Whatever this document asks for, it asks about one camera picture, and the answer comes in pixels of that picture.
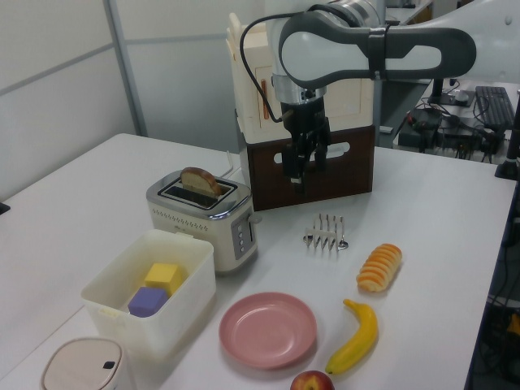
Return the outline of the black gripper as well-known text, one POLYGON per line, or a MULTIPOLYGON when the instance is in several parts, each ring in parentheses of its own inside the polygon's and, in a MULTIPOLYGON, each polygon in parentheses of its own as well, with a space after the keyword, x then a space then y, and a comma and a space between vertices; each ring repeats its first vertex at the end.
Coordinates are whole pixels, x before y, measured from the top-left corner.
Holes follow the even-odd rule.
POLYGON ((283 173, 289 178, 296 193, 306 192, 306 166, 310 161, 311 144, 307 133, 314 132, 314 162, 318 171, 327 167, 328 146, 332 142, 329 120, 325 114, 324 99, 302 104, 281 103, 284 128, 291 140, 282 149, 283 173))

